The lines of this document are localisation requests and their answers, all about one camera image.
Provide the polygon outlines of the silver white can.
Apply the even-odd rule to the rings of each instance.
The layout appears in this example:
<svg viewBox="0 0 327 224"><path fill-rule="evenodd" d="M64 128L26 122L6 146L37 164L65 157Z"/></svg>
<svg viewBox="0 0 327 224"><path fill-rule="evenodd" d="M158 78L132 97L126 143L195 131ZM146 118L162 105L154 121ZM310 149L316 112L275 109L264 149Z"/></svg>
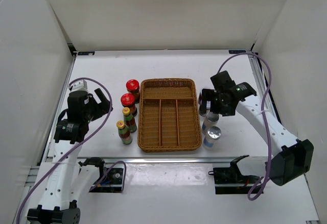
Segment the silver white can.
<svg viewBox="0 0 327 224"><path fill-rule="evenodd" d="M215 126L217 124L218 120L219 114L213 113L211 111L207 112L201 127L202 134L205 135L210 127Z"/></svg>
<svg viewBox="0 0 327 224"><path fill-rule="evenodd" d="M212 126L208 128L208 130L206 131L202 145L206 149L213 149L214 146L219 141L219 139L221 138L221 136L222 136L221 129L217 126Z"/></svg>

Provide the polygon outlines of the silver top white can front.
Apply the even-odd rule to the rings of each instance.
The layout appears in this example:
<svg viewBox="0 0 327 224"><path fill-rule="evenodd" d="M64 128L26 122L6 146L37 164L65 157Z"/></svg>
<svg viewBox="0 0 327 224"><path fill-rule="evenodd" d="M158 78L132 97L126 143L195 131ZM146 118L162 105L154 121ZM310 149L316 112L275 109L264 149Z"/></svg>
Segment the silver top white can front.
<svg viewBox="0 0 327 224"><path fill-rule="evenodd" d="M206 131L202 145L206 149L213 149L214 146L219 141L219 139L221 138L221 136L222 136L221 129L217 126L212 126L208 128L208 130Z"/></svg>

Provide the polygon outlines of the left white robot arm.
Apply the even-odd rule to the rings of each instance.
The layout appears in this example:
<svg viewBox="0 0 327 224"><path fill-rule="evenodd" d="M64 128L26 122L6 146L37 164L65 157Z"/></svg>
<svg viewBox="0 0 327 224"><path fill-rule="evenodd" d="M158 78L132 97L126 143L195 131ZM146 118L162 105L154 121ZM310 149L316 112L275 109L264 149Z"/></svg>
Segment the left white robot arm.
<svg viewBox="0 0 327 224"><path fill-rule="evenodd" d="M30 223L79 223L81 211L72 187L73 174L82 144L86 142L89 123L108 117L112 102L100 88L89 93L75 90L67 98L68 108L57 119L54 135L52 168L41 178L46 181L43 196L37 207L30 208Z"/></svg>

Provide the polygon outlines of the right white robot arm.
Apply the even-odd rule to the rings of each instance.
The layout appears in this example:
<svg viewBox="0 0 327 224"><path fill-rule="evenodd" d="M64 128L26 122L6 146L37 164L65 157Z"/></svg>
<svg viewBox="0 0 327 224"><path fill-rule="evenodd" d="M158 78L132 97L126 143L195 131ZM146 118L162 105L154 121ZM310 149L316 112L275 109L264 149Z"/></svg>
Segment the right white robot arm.
<svg viewBox="0 0 327 224"><path fill-rule="evenodd" d="M270 180L278 186L296 179L310 170L314 145L309 140L299 140L290 133L269 111L257 92L246 82L236 84L227 71L211 77L213 89L201 91L200 111L204 112L208 102L210 111L222 116L241 114L271 146L268 163Z"/></svg>

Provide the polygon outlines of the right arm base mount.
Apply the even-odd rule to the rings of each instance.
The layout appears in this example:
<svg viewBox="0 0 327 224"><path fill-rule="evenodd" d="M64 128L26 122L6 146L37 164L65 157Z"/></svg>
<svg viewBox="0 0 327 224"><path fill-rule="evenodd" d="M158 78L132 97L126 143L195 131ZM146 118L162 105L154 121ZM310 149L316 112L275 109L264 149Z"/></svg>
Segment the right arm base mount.
<svg viewBox="0 0 327 224"><path fill-rule="evenodd" d="M266 161L263 157L243 155L230 161L228 166L214 167L208 175L214 178L215 194L247 194L258 182L252 191L257 194L266 173Z"/></svg>

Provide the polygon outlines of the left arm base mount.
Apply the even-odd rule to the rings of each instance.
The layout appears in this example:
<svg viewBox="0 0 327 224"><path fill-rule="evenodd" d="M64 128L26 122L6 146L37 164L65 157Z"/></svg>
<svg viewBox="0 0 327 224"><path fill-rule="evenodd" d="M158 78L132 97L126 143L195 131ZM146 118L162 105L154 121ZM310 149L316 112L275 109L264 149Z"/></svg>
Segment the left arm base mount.
<svg viewBox="0 0 327 224"><path fill-rule="evenodd" d="M81 167L91 165L99 169L99 178L92 184L89 192L122 193L124 191L127 171L124 161L117 161L107 168L104 159L92 157L84 162L79 161L78 165Z"/></svg>

